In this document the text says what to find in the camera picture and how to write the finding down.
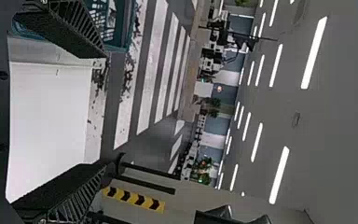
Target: white ceiling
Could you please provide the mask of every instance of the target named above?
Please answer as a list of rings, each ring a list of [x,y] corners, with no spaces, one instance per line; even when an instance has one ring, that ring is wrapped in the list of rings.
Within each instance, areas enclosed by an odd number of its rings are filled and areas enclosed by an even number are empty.
[[[255,60],[250,87],[242,82],[238,100],[245,103],[252,119],[246,142],[244,123],[237,130],[232,122],[233,142],[225,162],[223,188],[228,189],[236,163],[239,172],[234,190],[269,199],[282,149],[291,149],[277,204],[306,208],[317,224],[358,223],[358,1],[308,0],[304,17],[293,25],[299,0],[292,5],[280,0],[274,25],[269,17],[274,0],[258,8],[255,25],[267,12],[262,41],[246,62],[247,80]],[[310,80],[300,89],[318,20],[328,16],[321,48]],[[278,45],[283,43],[281,63],[273,89],[269,78]],[[266,55],[260,83],[255,77],[262,54]],[[298,127],[293,115],[301,113]],[[260,145],[251,163],[257,126],[264,122]]]

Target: light fixture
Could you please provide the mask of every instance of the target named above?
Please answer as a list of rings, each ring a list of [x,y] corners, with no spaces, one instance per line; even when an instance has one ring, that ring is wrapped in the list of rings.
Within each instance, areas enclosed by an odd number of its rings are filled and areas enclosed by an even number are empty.
[[[225,173],[222,173],[221,175],[220,175],[220,179],[219,179],[219,185],[217,186],[217,189],[221,189],[222,188],[222,182],[223,182],[223,175],[224,175]]]
[[[240,128],[241,126],[241,122],[242,122],[242,117],[243,117],[243,110],[245,109],[245,106],[241,107],[241,113],[240,113],[240,119],[238,120],[238,125],[237,125],[237,129]]]
[[[278,70],[278,65],[279,65],[279,62],[281,60],[282,48],[283,48],[283,44],[280,44],[279,47],[278,47],[277,56],[275,58],[274,67],[272,68],[271,79],[269,80],[269,86],[271,88],[274,86],[275,77],[277,75],[277,70]]]
[[[237,178],[237,172],[238,172],[238,164],[235,165],[234,174],[232,175],[231,184],[229,186],[229,191],[234,190],[235,179]]]
[[[312,46],[310,47],[310,56],[308,57],[307,66],[305,67],[304,76],[301,82],[301,89],[306,90],[310,85],[310,76],[312,75],[313,66],[318,56],[319,47],[321,46],[324,28],[327,24],[327,17],[319,20],[316,27],[315,36],[313,37]]]
[[[241,102],[237,102],[237,108],[235,108],[234,121],[237,120],[238,111],[240,110],[240,103],[241,103]]]
[[[263,17],[261,18],[260,30],[258,31],[258,37],[261,37],[263,34],[264,22],[266,21],[266,13],[263,13]]]
[[[240,81],[238,82],[238,85],[240,86],[242,83],[242,77],[243,77],[243,70],[244,68],[241,69],[241,74],[240,74]]]
[[[251,84],[254,68],[255,68],[255,61],[252,61],[251,70],[250,70],[249,76],[248,76],[248,86]]]
[[[227,143],[228,143],[228,138],[229,138],[229,132],[230,132],[231,130],[230,129],[228,129],[228,131],[227,131],[227,136],[226,136],[226,145],[227,145]]]
[[[260,65],[258,65],[257,77],[255,78],[255,85],[258,86],[258,82],[260,81],[261,71],[263,70],[265,55],[261,56]]]
[[[220,161],[220,166],[219,166],[219,175],[222,173],[222,168],[223,168],[223,159]]]
[[[255,145],[252,151],[251,162],[255,162],[255,154],[257,153],[258,144],[260,142],[261,133],[263,132],[263,123],[260,122],[258,125],[257,135],[255,137]]]
[[[227,145],[227,152],[226,152],[226,155],[228,155],[229,153],[229,149],[231,148],[231,140],[232,140],[232,136],[229,137],[228,139],[228,145]]]
[[[289,157],[290,149],[284,147],[281,155],[281,160],[279,161],[277,174],[275,175],[274,183],[272,185],[271,193],[269,195],[269,203],[275,204],[277,201],[278,191],[281,186],[282,177],[284,168],[286,167],[287,159]]]
[[[243,129],[243,136],[242,136],[242,141],[243,142],[246,140],[246,134],[248,133],[249,122],[251,120],[251,117],[252,117],[252,113],[249,112],[248,117],[246,118],[245,128]]]

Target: yellow and black hazard stripe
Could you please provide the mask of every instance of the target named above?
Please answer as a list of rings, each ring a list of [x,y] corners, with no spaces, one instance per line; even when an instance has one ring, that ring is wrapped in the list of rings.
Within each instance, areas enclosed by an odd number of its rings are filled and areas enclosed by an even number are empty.
[[[103,189],[103,195],[123,203],[129,203],[138,207],[143,207],[144,209],[152,210],[161,214],[164,213],[165,202],[137,193],[132,193],[124,189],[107,187]]]

